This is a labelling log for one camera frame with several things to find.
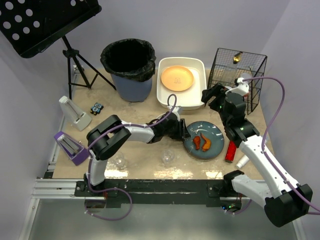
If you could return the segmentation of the blue ceramic plate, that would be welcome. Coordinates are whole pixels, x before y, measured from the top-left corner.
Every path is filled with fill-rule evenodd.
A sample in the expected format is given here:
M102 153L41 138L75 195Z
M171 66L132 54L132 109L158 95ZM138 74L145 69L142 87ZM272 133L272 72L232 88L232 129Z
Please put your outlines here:
M223 150L225 140L222 131L208 121L195 121L187 126L189 138L183 141L185 150L191 156L209 161Z

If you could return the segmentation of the yellow plastic plate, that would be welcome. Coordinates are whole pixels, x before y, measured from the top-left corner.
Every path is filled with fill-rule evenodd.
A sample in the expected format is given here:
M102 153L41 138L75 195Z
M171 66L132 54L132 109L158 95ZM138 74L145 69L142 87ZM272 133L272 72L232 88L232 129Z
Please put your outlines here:
M193 85L194 75L188 68L174 65L162 71L160 80L168 90L183 92Z

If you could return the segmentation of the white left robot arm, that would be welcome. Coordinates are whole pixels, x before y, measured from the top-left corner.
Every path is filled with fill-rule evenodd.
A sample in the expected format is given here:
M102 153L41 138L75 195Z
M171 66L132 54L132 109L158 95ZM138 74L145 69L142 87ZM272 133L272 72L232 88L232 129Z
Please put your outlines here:
M163 137L183 142L191 135L185 120L174 113L166 112L145 124L125 122L115 114L109 116L86 135L87 146L92 154L86 173L90 185L97 186L104 182L108 159L113 157L125 142L154 144Z

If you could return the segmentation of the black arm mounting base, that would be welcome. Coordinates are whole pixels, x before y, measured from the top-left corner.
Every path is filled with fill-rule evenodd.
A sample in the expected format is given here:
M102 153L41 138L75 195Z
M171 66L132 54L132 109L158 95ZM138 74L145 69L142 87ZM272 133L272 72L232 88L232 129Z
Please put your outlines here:
M246 204L240 193L226 192L222 179L105 179L88 186L76 182L74 195L90 208L120 208L123 204L205 205L236 212Z

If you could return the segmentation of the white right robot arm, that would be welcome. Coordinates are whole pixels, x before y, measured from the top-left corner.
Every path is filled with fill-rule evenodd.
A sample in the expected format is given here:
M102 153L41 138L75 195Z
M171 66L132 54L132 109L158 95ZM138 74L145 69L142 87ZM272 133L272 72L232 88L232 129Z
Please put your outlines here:
M201 101L219 113L227 138L253 163L265 183L240 170L223 177L226 192L243 194L264 209L270 222L282 227L309 211L313 191L301 185L272 155L256 127L246 119L246 88L227 89L216 84L202 91Z

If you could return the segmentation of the left orange chicken piece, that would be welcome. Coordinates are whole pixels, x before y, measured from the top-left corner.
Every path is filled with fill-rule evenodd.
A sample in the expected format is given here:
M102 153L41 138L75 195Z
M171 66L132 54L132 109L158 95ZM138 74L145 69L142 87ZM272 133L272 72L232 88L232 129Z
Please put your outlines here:
M201 146L201 138L196 135L193 140L192 140L193 144L194 144L194 147L196 150L199 150L200 149L200 146Z

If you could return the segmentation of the orange chicken piece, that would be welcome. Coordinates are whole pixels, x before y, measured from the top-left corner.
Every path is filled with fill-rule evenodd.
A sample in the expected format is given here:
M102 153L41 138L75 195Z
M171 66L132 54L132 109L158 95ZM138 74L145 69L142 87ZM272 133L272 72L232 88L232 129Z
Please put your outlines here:
M201 133L200 136L204 140L204 144L202 145L201 149L203 152L207 152L211 148L211 140L207 138L203 133Z
M201 146L201 138L196 135L193 140L192 140L193 144L194 144L194 147L196 150L199 150L200 149L200 146Z

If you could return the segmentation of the right orange chicken piece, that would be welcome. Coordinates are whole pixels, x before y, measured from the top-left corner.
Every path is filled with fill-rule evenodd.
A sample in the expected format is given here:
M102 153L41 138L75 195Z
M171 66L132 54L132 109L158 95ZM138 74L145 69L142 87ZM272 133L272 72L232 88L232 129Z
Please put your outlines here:
M207 152L211 148L211 140L207 138L203 133L201 133L200 136L204 140L204 144L202 145L201 149L203 152Z

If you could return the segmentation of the white plastic tub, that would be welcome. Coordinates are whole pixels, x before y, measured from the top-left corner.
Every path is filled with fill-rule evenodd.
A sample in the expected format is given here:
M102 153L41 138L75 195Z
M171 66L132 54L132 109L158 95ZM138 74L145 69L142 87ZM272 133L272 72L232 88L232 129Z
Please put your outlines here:
M182 66L191 71L194 81L189 89L175 92L169 90L161 83L163 71L172 66ZM163 107L168 105L168 96L175 94L177 97L177 106L180 106L183 110L196 110L204 104L201 101L201 98L202 91L206 88L206 70L204 63L201 60L191 57L166 57L159 61L156 81L156 97Z

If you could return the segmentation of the right clear wine glass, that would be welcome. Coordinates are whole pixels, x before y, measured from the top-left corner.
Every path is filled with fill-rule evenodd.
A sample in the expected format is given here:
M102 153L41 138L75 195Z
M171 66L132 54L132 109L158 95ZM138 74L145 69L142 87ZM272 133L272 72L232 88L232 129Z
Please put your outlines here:
M166 149L162 152L161 154L161 159L164 165L168 166L170 165L173 160L175 159L175 153L170 150L170 149Z

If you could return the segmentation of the clear wine glass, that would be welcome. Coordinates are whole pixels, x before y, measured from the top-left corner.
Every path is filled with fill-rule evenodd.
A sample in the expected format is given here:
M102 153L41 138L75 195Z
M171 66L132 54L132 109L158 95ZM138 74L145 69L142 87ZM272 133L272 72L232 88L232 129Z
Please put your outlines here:
M122 152L118 151L112 157L112 163L117 167L118 170L123 170L126 166L125 156Z
M170 149L166 149L162 152L161 154L161 159L164 165L168 166L170 165L173 160L175 159L175 153L170 150Z

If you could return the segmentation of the red glitter tube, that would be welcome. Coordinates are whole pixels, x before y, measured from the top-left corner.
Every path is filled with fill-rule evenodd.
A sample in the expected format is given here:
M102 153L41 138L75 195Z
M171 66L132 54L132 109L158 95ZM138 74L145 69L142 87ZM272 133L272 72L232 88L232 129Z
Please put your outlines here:
M233 141L230 141L225 154L224 161L227 163L232 163L234 161L236 151L237 151L237 146Z

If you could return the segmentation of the white plastic tube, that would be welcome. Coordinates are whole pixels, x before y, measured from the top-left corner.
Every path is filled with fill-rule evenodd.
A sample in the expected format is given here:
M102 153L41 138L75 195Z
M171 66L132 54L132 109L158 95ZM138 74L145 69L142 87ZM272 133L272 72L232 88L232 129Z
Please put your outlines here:
M241 168L243 168L248 162L250 161L250 159L244 155L235 165L235 167L239 170Z

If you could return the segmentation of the blue trash bin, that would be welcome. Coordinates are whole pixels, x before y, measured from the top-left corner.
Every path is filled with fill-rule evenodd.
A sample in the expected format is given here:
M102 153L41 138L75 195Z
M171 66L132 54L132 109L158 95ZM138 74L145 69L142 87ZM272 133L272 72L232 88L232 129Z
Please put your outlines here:
M152 78L139 82L111 74L119 96L127 102L144 102L152 89Z

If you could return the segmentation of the left clear wine glass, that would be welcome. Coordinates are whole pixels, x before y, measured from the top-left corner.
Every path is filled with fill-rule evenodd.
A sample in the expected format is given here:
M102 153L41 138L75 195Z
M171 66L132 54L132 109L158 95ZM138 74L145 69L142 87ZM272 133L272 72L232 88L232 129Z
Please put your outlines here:
M118 170L123 170L126 166L125 156L122 152L118 151L112 157L112 163L117 167Z

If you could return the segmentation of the blue owl number magnet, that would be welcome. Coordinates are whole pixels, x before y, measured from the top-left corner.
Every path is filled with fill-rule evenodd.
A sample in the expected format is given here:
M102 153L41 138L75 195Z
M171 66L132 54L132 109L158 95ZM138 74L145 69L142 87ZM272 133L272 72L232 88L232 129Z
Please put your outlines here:
M91 108L90 108L90 113L93 115L98 115L101 113L102 109L104 106L98 102L96 102Z

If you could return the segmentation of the black trash bag liner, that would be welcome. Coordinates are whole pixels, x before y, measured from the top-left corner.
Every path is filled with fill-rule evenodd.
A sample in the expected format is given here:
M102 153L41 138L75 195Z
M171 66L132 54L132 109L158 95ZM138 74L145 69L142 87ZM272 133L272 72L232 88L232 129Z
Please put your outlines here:
M156 71L156 55L152 44L146 40L126 38L107 45L100 62L111 75L136 82L145 82Z

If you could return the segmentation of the white metronome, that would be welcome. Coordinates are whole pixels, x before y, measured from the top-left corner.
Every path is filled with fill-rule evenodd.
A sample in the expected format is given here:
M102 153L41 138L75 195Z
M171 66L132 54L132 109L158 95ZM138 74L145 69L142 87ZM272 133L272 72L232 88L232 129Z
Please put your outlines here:
M67 96L59 99L60 108L66 119L78 131L83 131L92 121L92 118Z

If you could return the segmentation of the purple metronome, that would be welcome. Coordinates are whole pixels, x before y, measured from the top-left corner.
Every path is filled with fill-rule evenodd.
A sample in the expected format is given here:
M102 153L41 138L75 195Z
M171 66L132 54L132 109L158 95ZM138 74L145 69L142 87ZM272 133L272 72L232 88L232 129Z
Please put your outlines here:
M79 166L89 157L88 150L65 132L59 131L54 135L54 139L75 166Z

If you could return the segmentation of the black music stand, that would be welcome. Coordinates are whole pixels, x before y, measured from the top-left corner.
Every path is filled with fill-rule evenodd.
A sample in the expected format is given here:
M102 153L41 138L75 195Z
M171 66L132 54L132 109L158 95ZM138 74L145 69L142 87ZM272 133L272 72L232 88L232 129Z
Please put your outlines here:
M78 50L71 47L66 35L102 11L97 0L2 0L0 2L0 31L16 53L30 59L44 52L56 41L62 40L62 51L67 61L68 94L75 83L71 76L71 63L75 63L82 77L83 61L90 64Z

